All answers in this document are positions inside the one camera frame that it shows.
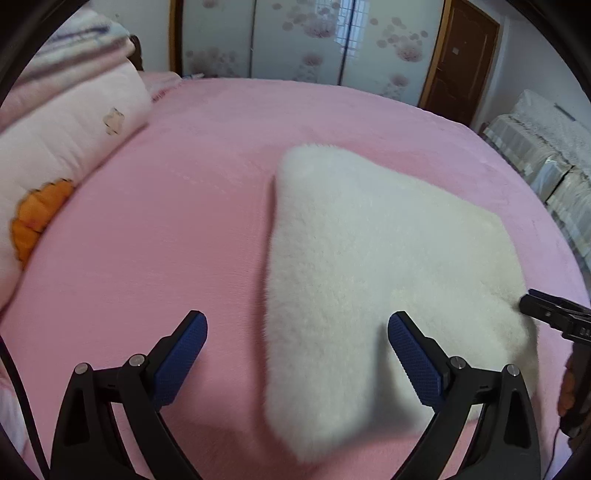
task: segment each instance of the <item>textured blue pad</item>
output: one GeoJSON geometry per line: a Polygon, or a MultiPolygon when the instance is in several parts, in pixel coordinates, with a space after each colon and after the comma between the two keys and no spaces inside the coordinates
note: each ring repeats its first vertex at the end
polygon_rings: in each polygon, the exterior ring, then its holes
{"type": "Polygon", "coordinates": [[[438,412],[443,405],[441,376],[413,334],[395,313],[388,322],[388,340],[423,405],[438,412]]]}
{"type": "Polygon", "coordinates": [[[154,374],[152,404],[158,411],[170,405],[207,339],[207,320],[199,313],[154,374]]]}

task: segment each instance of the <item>orange flower pattern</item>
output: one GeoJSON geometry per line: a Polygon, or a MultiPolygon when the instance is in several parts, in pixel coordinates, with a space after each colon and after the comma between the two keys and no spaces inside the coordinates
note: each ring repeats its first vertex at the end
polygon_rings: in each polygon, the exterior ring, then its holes
{"type": "Polygon", "coordinates": [[[48,183],[27,194],[11,223],[12,244],[24,268],[43,230],[74,192],[71,180],[48,183]]]}

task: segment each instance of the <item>metal screw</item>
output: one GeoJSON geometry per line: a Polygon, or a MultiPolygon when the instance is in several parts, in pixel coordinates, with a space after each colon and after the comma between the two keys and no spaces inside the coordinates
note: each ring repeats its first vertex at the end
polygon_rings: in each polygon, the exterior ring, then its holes
{"type": "Polygon", "coordinates": [[[141,364],[144,363],[144,361],[146,360],[146,357],[144,357],[143,355],[134,355],[133,357],[131,357],[129,359],[129,364],[132,367],[139,367],[141,364]]]}
{"type": "Polygon", "coordinates": [[[453,356],[450,361],[452,366],[459,370],[466,368],[466,361],[461,356],[453,356]]]}
{"type": "Polygon", "coordinates": [[[85,374],[87,371],[88,371],[88,364],[86,364],[84,362],[76,365],[76,368],[74,369],[74,372],[76,372],[77,375],[85,374]]]}
{"type": "Polygon", "coordinates": [[[519,368],[517,367],[517,365],[513,365],[513,364],[509,364],[507,365],[507,372],[509,373],[509,375],[511,375],[512,377],[517,377],[519,376],[519,374],[521,373],[519,371],[519,368]]]}

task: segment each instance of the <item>bed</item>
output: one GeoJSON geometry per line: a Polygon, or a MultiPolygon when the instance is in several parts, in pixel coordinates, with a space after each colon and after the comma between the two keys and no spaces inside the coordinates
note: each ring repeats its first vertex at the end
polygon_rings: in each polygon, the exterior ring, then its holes
{"type": "MultiPolygon", "coordinates": [[[[120,365],[199,309],[209,339],[163,415],[204,478],[390,478],[402,464],[416,438],[365,443],[301,465],[263,419],[273,178],[282,155],[304,143],[347,148],[495,212],[528,288],[589,304],[577,262],[543,204],[466,127],[343,87],[185,80],[53,220],[0,324],[47,453],[77,363],[120,365]]],[[[544,469],[569,353],[569,342],[540,326],[534,407],[544,469]]],[[[119,418],[134,465],[150,477],[119,418]]],[[[459,466],[473,427],[465,428],[447,474],[459,466]]],[[[569,454],[559,436],[555,464],[569,454]]],[[[25,457],[34,465],[30,450],[25,457]]]]}

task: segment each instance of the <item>black cable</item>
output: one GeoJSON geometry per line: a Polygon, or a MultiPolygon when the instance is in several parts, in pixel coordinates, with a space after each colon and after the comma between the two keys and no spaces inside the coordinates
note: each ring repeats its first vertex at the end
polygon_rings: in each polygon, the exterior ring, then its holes
{"type": "Polygon", "coordinates": [[[14,361],[10,356],[2,336],[0,336],[0,360],[2,360],[2,363],[6,368],[8,378],[12,382],[18,402],[20,403],[22,416],[25,420],[27,433],[29,434],[29,441],[31,442],[31,448],[33,449],[37,463],[39,464],[41,474],[45,480],[49,480],[49,465],[47,463],[47,459],[45,458],[45,453],[43,453],[43,447],[41,446],[41,440],[39,439],[39,434],[37,433],[37,427],[35,426],[35,419],[33,418],[33,412],[31,411],[29,399],[27,398],[27,393],[25,392],[25,387],[22,384],[21,377],[18,374],[17,366],[14,364],[14,361]]]}
{"type": "Polygon", "coordinates": [[[546,469],[546,473],[542,477],[542,480],[546,480],[546,477],[548,476],[548,472],[550,472],[550,468],[552,467],[552,463],[554,462],[554,454],[556,452],[556,439],[558,438],[559,431],[560,431],[560,427],[558,427],[556,429],[556,432],[554,434],[554,442],[552,443],[552,455],[550,455],[550,463],[548,464],[548,468],[546,469]]]}

